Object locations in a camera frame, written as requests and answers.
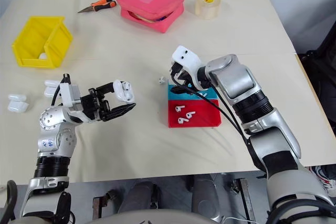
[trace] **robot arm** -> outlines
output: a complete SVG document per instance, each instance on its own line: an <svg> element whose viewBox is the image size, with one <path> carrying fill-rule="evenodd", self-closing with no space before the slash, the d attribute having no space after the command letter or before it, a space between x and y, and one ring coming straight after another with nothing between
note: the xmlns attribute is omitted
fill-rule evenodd
<svg viewBox="0 0 336 224"><path fill-rule="evenodd" d="M237 56L227 55L204 65L196 54L179 46L172 64L171 77L175 82L175 77L182 81L172 92L186 92L183 87L188 86L193 91L219 88L241 120L245 133L250 135L246 145L252 160L267 173L271 209L267 223L288 217L295 224L330 223L326 219L331 218L315 216L332 215L332 211L326 210L330 207L335 212L332 201L317 178L300 164L298 141Z"/></svg>
<svg viewBox="0 0 336 224"><path fill-rule="evenodd" d="M58 91L62 104L54 106ZM110 109L104 99L108 92L126 103ZM76 147L75 127L82 123L108 121L124 115L134 108L134 95L128 82L116 80L81 97L77 85L64 75L52 106L40 116L37 164L34 178L29 182L20 217L38 217L51 223L68 223L71 195L64 190L69 185L68 165Z"/></svg>

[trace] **pliers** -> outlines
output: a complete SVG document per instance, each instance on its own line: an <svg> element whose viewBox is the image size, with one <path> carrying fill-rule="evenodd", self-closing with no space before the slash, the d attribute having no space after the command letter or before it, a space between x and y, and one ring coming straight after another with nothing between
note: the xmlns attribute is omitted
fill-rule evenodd
<svg viewBox="0 0 336 224"><path fill-rule="evenodd" d="M78 13L86 13L91 11L99 11L102 9L108 9L115 7L117 5L116 1L113 0L99 0L95 3L92 3L89 7L84 8L83 10L80 10Z"/></svg>

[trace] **gray floor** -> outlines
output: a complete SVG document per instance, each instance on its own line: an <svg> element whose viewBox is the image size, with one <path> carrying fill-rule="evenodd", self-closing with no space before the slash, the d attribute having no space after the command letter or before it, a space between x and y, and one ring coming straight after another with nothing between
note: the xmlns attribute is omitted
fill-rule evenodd
<svg viewBox="0 0 336 224"><path fill-rule="evenodd" d="M245 218L244 207L240 194L237 195L233 192L226 191L224 186L233 178L247 178L248 189L256 221L259 223L266 222L266 211L269 209L266 195L266 180L256 178L261 175L263 175L262 172L212 174L212 178L217 186L219 204L221 214L223 216ZM87 223L92 220L93 197L103 196L111 189L117 189L125 196L135 183L148 180L160 187L163 208L191 211L192 194L186 189L185 176L73 183L70 184L67 191L71 193L71 210L76 216L76 223ZM22 204L25 190L26 186L18 186L18 201L15 209L16 216L18 215L19 207ZM107 207L103 208L103 217L113 214L113 206L111 204L112 203L109 203ZM228 220L226 223L230 224L242 222Z"/></svg>

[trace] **pink pouch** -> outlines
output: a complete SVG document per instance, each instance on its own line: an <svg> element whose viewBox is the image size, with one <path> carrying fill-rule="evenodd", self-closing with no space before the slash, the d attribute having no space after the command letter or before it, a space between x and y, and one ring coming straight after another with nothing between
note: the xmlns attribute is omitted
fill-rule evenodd
<svg viewBox="0 0 336 224"><path fill-rule="evenodd" d="M121 16L162 33L184 10L184 0L117 0Z"/></svg>

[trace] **yellow storage bin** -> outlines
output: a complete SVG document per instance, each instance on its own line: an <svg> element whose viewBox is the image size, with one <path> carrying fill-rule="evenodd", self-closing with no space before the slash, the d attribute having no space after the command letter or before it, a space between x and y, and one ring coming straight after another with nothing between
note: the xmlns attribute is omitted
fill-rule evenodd
<svg viewBox="0 0 336 224"><path fill-rule="evenodd" d="M30 17L12 48L20 67L57 68L72 41L64 17ZM39 59L46 53L46 59Z"/></svg>

